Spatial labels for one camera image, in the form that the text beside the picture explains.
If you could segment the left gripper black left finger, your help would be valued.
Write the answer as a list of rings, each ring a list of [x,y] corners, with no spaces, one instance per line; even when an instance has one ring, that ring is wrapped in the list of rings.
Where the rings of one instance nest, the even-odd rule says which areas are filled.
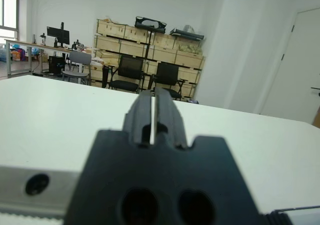
[[[151,98],[149,90],[142,91],[124,117],[123,131],[128,133],[129,142],[132,144],[139,146],[150,145],[152,125]]]

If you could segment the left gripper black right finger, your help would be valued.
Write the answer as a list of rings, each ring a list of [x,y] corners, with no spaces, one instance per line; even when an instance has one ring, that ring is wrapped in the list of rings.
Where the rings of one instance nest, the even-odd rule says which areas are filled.
[[[183,118],[170,93],[155,88],[154,141],[165,134],[168,144],[176,149],[187,149],[187,137]]]

